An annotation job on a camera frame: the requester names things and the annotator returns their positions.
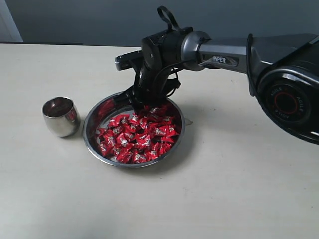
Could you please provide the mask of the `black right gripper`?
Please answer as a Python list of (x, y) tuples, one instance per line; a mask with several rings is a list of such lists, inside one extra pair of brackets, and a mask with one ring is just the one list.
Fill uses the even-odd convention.
[(171, 74), (171, 67), (154, 70), (146, 65), (136, 72), (134, 84), (124, 91), (124, 95), (138, 117), (147, 114), (147, 106), (160, 105), (174, 93), (174, 78), (169, 78)]

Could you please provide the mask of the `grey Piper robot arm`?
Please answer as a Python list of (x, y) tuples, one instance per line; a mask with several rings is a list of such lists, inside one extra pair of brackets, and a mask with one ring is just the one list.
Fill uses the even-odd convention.
[(319, 142), (319, 38), (314, 34), (211, 39), (187, 27), (142, 40), (140, 50), (118, 56), (118, 70), (136, 72), (129, 95), (155, 101), (179, 86), (168, 83), (180, 70), (225, 69), (246, 74), (250, 95), (281, 129)]

